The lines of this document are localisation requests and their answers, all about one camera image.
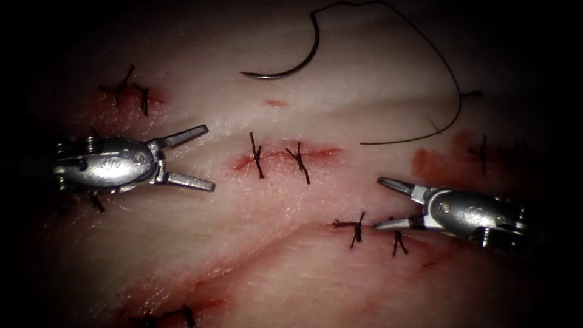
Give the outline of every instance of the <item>metal rivet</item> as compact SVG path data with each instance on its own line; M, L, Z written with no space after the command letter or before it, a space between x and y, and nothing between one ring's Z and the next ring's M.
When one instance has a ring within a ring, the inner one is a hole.
M441 203L439 205L439 209L444 213L448 213L449 212L449 204L448 203Z
M142 163L144 163L144 155L142 155L141 153L138 153L136 155L134 155L134 163L136 163L137 165L141 165Z

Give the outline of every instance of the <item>silver metal instrument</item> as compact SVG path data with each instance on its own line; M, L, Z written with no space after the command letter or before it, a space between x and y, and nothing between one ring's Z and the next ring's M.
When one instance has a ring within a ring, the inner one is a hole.
M417 186L387 177L377 183L423 205L423 214L375 224L376 230L432 230L507 250L523 244L528 227L525 208L518 204L475 191Z
M200 125L147 142L89 137L60 143L53 173L61 191L124 193L139 185L155 184L212 192L213 182L166 172L163 153L164 149L175 148L206 133L206 125Z

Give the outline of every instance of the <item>red blood stain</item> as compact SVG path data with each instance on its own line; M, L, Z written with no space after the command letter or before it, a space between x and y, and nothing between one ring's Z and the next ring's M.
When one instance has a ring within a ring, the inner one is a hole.
M482 171L482 161L470 153L471 148L480 152L482 136L474 131L459 132L444 151L419 148L411 158L411 173L429 186L451 186L461 189L523 194L541 187L529 169L525 154L510 163L503 156L500 145L486 141L486 174Z
M274 100L274 99L264 99L262 102L263 105L275 107L286 107L287 102L282 100Z
M296 146L292 146L289 147L290 150L296 154L297 151L297 147ZM263 150L263 148L261 149L261 165L263 168L263 164L269 165L271 163L291 163L294 165L297 165L297 160L292 157L286 150L285 147L282 148L283 151L265 151ZM335 157L342 153L344 150L343 149L339 149L339 148L327 148L327 149L322 149L322 150L303 150L301 151L302 154L302 158L304 161L308 160L308 161L316 161L319 163L327 163L333 159L335 159ZM243 169L246 169L249 165L255 165L255 160L253 159L253 154L251 153L251 151L249 151L249 154L244 154L244 155L240 155L236 160L235 160L235 165L233 167L233 169L235 171L242 171Z
M230 294L217 283L216 278L192 281L193 277L188 277L168 285L168 281L152 277L140 279L124 289L123 295L131 297L126 297L127 301L113 316L112 327L135 327L136 323L128 319L143 319L150 309L151 315L156 318L156 327L185 327L186 318L179 313L183 306L192 311L198 326L210 318L217 320L223 317L231 305Z
M136 134L145 132L163 122L171 108L160 89L150 88L148 116L145 116L141 107L142 98L142 91L128 85L120 92L120 103L117 104L114 91L98 90L96 87L84 104L66 118L67 130L77 136L91 135L93 129L103 136L128 130Z

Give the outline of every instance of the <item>logo on instrument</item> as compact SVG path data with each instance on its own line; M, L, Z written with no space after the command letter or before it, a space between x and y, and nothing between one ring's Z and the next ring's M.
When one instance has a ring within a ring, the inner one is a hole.
M456 216L460 220L463 219L471 222L480 222L484 217L484 210L479 207L470 206L465 211L457 213Z
M104 169L118 168L120 167L120 165L121 161L117 157L110 157L108 159L104 159L103 162L101 163L101 166Z

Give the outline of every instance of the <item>sutured incision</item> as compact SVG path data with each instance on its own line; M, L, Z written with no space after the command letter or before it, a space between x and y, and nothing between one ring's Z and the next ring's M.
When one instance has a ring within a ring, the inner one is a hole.
M445 66L445 68L447 69L449 75L451 76L451 80L454 83L455 91L457 93L457 102L458 103L457 103L457 110L455 112L454 118L444 128L438 129L437 127L435 127L435 125L433 125L433 123L431 123L433 125L433 127L436 129L435 132L425 134L425 135L422 135L420 137L414 137L414 138L408 138L408 139L402 139L402 140L395 140L395 141L388 141L388 142L361 142L360 144L361 145L391 145L391 144L395 144L395 143L413 142L413 141L433 137L434 135L440 134L443 131L449 129L457 121L457 119L460 116L460 113L462 111L462 97L467 97L467 96L471 96L471 95L481 96L482 92L481 91L472 91L472 92L462 94L453 71L451 70L448 62L445 60L443 55L439 52L439 50L437 50L437 47L429 40L429 38L415 24L413 24L413 22L411 20L409 20L406 16L404 16L401 12L399 12L395 7L393 7L392 5L390 5L384 1L374 0L374 1L364 2L361 4L340 1L340 2L335 2L333 4L327 5L323 8L314 10L313 12L310 13L310 19L312 20L312 25L314 27L314 43L312 45L312 49L311 49L310 53L307 55L307 57L301 63L299 63L296 67L293 67L293 68L286 70L285 72L281 72L281 73L274 73L274 74L262 74L262 73L253 73L253 72L240 72L240 73L245 75L245 76L248 76L248 77L258 78L258 79L262 79L262 80L274 80L274 79L279 79L279 78L285 78L285 77L289 77L295 73L298 73L300 70L305 68L305 66L307 66L309 62L311 62L312 58L316 55L316 52L318 50L318 46L320 43L320 29L319 29L318 21L316 20L317 13L322 12L326 9L331 8L331 7L340 6L340 5L347 5L350 7L361 7L364 5L371 5L371 4L384 5L384 6L388 7L389 9L391 9L403 21L405 21L409 26L411 26L411 28L413 28L427 42L427 44L431 47L431 49L435 52L435 54L437 54L437 56L439 57L439 59L441 60L441 62Z
M298 161L299 169L301 171L303 171L305 174L305 181L308 184L310 184L310 177L308 175L308 169L305 168L304 162L302 161L302 154L299 152L299 142L298 142L298 153L296 155L294 155L289 148L286 148L285 150L287 150L287 152L289 152L290 155Z
M97 195L91 195L91 202L93 203L93 206L99 210L99 212L105 212L105 207L103 207Z
M520 162L520 149L523 149L523 153L525 155L525 160L527 165L531 165L533 161L533 155L530 151L530 148L527 144L526 140L522 140L522 147L520 146L519 142L514 142L514 148L512 150L504 149L500 146L497 147L498 153L506 162L506 164L511 169L516 169L519 166Z
M140 324L143 328L155 328L156 322L174 315L183 315L187 327L197 327L196 321L193 317L193 311L188 306L182 306L179 310L163 313L161 318L156 318L152 314L152 309L149 309L148 313L145 314L143 318L128 318L128 321Z
M475 151L472 148L468 148L468 151L470 154L474 154L480 159L480 161L482 163L482 174L484 176L486 175L486 160L488 159L486 157L486 140L487 139L488 139L487 136L484 135L482 138L482 144L479 146L478 151Z
M354 242L357 243L363 242L363 219L364 219L364 212L360 215L360 220L358 222L340 222L338 219L334 219L334 228L339 227L354 227L354 237L352 238L352 243L350 244L350 248L354 247Z
M99 87L98 87L99 90L114 93L115 94L115 104L119 105L120 104L120 95L128 87L129 77L132 75L134 70L135 70L135 66L133 64L130 65L128 73L126 74L123 81L117 87L111 88L111 87L99 85ZM144 116L148 116L148 97L149 97L150 89L147 87L141 87L137 83L134 83L132 85L132 87L141 92L142 96L141 96L140 108L142 109Z
M106 86L99 85L99 90L113 92L115 94L115 104L119 105L120 104L120 95L121 95L121 92L124 91L126 89L126 87L128 86L128 79L132 75L132 73L134 72L134 70L135 70L135 66L133 64L130 65L129 66L129 71L126 74L126 77L120 83L120 85L118 85L115 88L111 88L111 87L106 87Z
M253 160L255 160L255 164L257 165L257 169L259 170L259 178L264 179L265 176L263 175L263 171L261 171L261 165L259 164L259 159L261 158L261 146L259 146L259 148L256 151L253 132L249 132L249 136L251 137L251 147L253 148Z
M395 243L393 244L393 257L395 257L395 254L397 254L397 243L399 243L405 255L409 254L409 251L407 251L407 248L405 248L405 245L403 244L403 235L401 234L400 231L395 231Z
M140 108L143 110L144 116L148 116L148 92L150 89L147 87L140 87L137 83L134 83L134 89L141 91Z
M152 315L152 309L149 309L148 312L144 315L143 318L128 318L128 321L132 323L140 324L143 328L155 328L156 327L156 320L158 318Z
M189 328L196 327L196 321L193 317L193 311L188 306L182 306L180 310L166 312L162 315L163 318L168 318L174 315L182 315L184 316L184 320L186 321L186 326Z

